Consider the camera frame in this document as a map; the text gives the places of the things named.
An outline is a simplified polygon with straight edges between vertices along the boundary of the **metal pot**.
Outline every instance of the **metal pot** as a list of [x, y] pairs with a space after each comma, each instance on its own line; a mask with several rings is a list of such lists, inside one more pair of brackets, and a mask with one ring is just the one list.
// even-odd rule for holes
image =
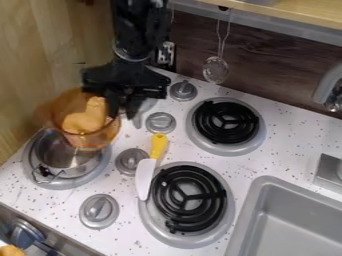
[[47, 129], [37, 140], [35, 153], [40, 165], [34, 170], [44, 177], [77, 178], [92, 171], [101, 160], [101, 150], [72, 147], [62, 134]]

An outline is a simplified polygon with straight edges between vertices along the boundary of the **black coil burner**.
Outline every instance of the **black coil burner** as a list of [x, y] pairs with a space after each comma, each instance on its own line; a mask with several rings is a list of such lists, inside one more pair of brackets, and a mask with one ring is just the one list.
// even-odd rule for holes
[[221, 183], [195, 166], [162, 169], [152, 181], [151, 192], [155, 206], [167, 218], [165, 225], [173, 234], [209, 228], [227, 208], [226, 190]]
[[255, 134], [259, 118], [241, 104], [206, 101], [195, 111], [194, 124], [212, 143], [234, 144]]

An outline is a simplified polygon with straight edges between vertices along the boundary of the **gray sink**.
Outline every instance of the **gray sink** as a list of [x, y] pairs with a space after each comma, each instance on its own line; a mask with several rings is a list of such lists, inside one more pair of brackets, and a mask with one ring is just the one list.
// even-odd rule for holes
[[341, 256], [342, 203], [280, 179], [253, 181], [226, 256]]

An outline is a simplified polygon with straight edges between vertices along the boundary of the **white speckled countertop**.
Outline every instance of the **white speckled countertop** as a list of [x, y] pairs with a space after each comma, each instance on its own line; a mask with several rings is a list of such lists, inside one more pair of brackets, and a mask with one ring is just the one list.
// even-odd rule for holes
[[[185, 79], [163, 71], [172, 83]], [[198, 96], [189, 102], [160, 100], [144, 115], [165, 111], [177, 120], [170, 133], [170, 147], [163, 164], [175, 161], [194, 161], [214, 169], [229, 183], [236, 201], [236, 218], [253, 179], [273, 175], [304, 188], [342, 201], [342, 195], [312, 184], [317, 160], [321, 153], [341, 156], [342, 121], [307, 110], [262, 99], [245, 93], [190, 79], [199, 89]], [[211, 97], [233, 97], [257, 109], [267, 127], [267, 138], [260, 148], [239, 157], [220, 157], [195, 146], [186, 136], [185, 120], [188, 111], [199, 101]], [[0, 169], [0, 202], [74, 238], [105, 255], [204, 256], [224, 255], [233, 227], [216, 243], [195, 250], [169, 247], [152, 237], [140, 221], [133, 178], [115, 170], [114, 159], [125, 149], [139, 147], [148, 151], [151, 134], [136, 130], [123, 120], [120, 137], [113, 144], [109, 166], [92, 182], [72, 190], [42, 189], [28, 180], [22, 171], [21, 150]], [[84, 227], [78, 219], [82, 202], [89, 196], [112, 195], [120, 205], [117, 221], [107, 229], [94, 231]]]

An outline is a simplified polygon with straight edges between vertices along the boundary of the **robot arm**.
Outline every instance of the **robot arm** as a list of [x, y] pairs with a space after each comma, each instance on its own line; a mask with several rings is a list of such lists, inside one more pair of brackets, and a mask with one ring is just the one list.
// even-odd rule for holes
[[166, 98], [170, 79], [145, 66], [150, 54], [168, 38], [168, 0], [111, 0], [114, 59], [82, 71], [83, 90], [107, 99], [109, 115], [119, 108], [133, 118], [146, 98]]

